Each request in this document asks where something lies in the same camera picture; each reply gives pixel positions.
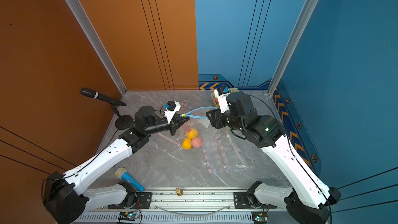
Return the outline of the yellow peach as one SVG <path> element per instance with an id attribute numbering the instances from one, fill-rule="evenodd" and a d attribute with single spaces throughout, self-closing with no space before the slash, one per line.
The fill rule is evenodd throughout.
<path id="1" fill-rule="evenodd" d="M 182 147 L 183 149 L 191 149 L 191 148 L 192 148 L 191 139 L 185 138 L 185 139 L 183 140 L 182 144 L 181 144 L 181 147 Z"/>
<path id="2" fill-rule="evenodd" d="M 190 128 L 187 132 L 186 132 L 187 138 L 189 139 L 193 139 L 195 137 L 198 136 L 198 131 L 195 128 Z"/>

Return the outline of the clear blue-zipper zip bag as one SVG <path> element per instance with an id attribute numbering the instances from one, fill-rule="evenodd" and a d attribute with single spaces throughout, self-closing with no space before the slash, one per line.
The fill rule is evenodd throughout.
<path id="1" fill-rule="evenodd" d="M 201 134 L 204 133 L 204 131 L 200 131 L 200 129 L 206 128 L 210 125 L 209 120 L 205 117 L 205 112 L 215 109 L 216 107 L 206 106 L 182 113 L 179 117 L 189 117 L 190 119 L 177 131 L 175 136 L 169 137 L 162 133 L 158 133 L 158 136 L 171 142 L 178 149 L 189 150 L 200 148 L 203 145 Z"/>

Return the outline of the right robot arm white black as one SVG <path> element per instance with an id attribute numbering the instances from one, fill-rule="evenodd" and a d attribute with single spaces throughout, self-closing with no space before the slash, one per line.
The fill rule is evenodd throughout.
<path id="1" fill-rule="evenodd" d="M 238 138 L 268 155 L 291 184 L 291 187 L 274 187 L 256 181 L 247 190 L 250 206 L 286 209 L 300 224 L 331 223 L 331 206 L 339 201 L 341 193 L 323 183 L 309 168 L 293 147 L 283 124 L 274 116 L 259 115 L 252 95 L 241 91 L 231 93 L 222 87 L 214 91 L 214 97 L 219 106 L 206 113 L 211 126 L 229 127 L 232 134 L 241 132 Z"/>

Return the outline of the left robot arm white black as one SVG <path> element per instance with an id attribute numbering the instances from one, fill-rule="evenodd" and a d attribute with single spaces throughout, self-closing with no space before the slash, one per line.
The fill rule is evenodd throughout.
<path id="1" fill-rule="evenodd" d="M 165 111 L 164 117 L 159 117 L 153 107 L 141 107 L 119 138 L 99 154 L 63 174 L 54 172 L 48 176 L 41 193 L 45 209 L 58 224 L 71 224 L 83 213 L 103 206 L 133 207 L 137 188 L 126 181 L 100 189 L 88 188 L 117 163 L 139 151 L 152 134 L 169 131 L 174 135 L 189 119 L 176 110 Z"/>

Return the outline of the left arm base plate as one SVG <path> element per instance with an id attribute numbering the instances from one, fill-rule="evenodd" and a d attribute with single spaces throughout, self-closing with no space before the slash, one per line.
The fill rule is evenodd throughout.
<path id="1" fill-rule="evenodd" d="M 128 193 L 120 204 L 109 205 L 108 209 L 149 209 L 152 199 L 151 192 Z"/>

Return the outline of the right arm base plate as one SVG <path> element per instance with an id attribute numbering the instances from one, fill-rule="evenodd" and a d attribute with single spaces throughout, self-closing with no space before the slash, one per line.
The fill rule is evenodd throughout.
<path id="1" fill-rule="evenodd" d="M 276 209 L 277 207 L 270 204 L 260 204 L 259 206 L 254 206 L 250 203 L 248 199 L 247 192 L 234 192 L 234 206 L 236 209 L 246 209 L 246 208 L 263 208 L 263 209 Z"/>

